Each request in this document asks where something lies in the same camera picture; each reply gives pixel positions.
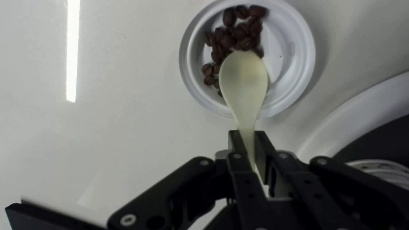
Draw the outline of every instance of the black metal bracket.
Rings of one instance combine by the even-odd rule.
[[[276,151],[265,132],[256,132],[254,138],[258,175],[239,132],[229,132],[229,139],[230,150],[216,153],[215,161],[190,160],[116,211],[107,229],[185,230],[217,199],[226,199],[228,204],[206,230],[409,229],[409,193],[404,189],[325,157],[304,165],[294,155]],[[289,192],[276,194],[282,184]],[[26,204],[6,208],[14,230],[43,229],[32,220],[52,222],[51,211],[29,208],[33,210],[28,212]],[[52,215],[69,220],[65,229],[95,227]]]

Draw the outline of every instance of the screw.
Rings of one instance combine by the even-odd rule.
[[[242,158],[242,155],[235,153],[235,155],[233,155],[233,157],[234,157],[234,158]]]
[[[202,165],[202,166],[207,166],[208,164],[210,164],[210,162],[206,161],[206,160],[202,160],[202,161],[201,161],[201,165]]]
[[[289,157],[289,155],[284,153],[284,152],[281,152],[279,156],[280,156],[280,158],[288,158]]]
[[[320,165],[326,165],[327,164],[327,160],[326,158],[318,158],[317,161]]]
[[[132,226],[137,222],[137,216],[133,213],[125,215],[120,219],[121,226]]]

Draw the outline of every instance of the white plate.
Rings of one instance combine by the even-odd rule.
[[[261,118],[274,116],[290,107],[305,91],[316,64],[313,36],[304,18],[282,0],[217,0],[205,8],[188,26],[180,45],[179,66],[190,95],[208,110],[231,118],[230,110],[213,88],[203,84],[202,65],[211,63],[203,33],[222,26],[222,12],[236,5],[267,8],[261,45],[270,84]]]

